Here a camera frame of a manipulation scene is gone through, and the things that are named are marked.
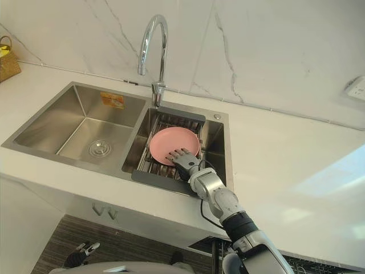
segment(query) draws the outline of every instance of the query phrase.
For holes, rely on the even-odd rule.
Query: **cabinet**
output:
[[[0,273],[29,274],[63,213],[0,177]]]
[[[42,185],[29,182],[26,185],[65,214],[176,247],[187,248],[211,234],[209,231]]]

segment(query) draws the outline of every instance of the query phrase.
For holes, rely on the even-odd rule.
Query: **kitchen floor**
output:
[[[90,264],[101,261],[152,261],[168,264],[172,253],[181,251],[185,262],[196,273],[211,273],[211,258],[208,256],[65,215],[31,274],[48,274],[52,269],[61,267],[66,257],[86,240],[100,243],[100,247],[87,259]]]

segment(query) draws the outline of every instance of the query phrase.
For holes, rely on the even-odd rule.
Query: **orange sticker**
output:
[[[105,104],[106,106],[120,108],[121,110],[124,109],[124,99],[122,95],[101,92],[100,96],[102,97],[103,104]]]

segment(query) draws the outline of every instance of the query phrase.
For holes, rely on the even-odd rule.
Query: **faucet spout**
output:
[[[145,75],[146,74],[145,63],[147,59],[149,45],[151,43],[153,33],[155,32],[155,29],[158,25],[161,26],[161,36],[162,36],[160,79],[158,82],[152,83],[152,92],[153,92],[152,99],[154,105],[157,107],[160,106],[163,93],[165,90],[164,75],[165,75],[165,65],[167,56],[167,40],[168,40],[167,22],[162,15],[160,14],[155,15],[149,21],[142,38],[142,44],[138,60],[138,74]]]

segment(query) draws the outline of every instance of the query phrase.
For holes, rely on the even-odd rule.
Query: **wicker basket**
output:
[[[10,45],[2,44],[1,41],[4,38],[7,38],[9,40]],[[17,57],[12,50],[13,44],[9,36],[3,36],[2,38],[0,38],[0,47],[2,46],[6,46],[6,49],[9,50],[9,53],[4,55],[3,57],[0,57],[0,82],[21,72]]]

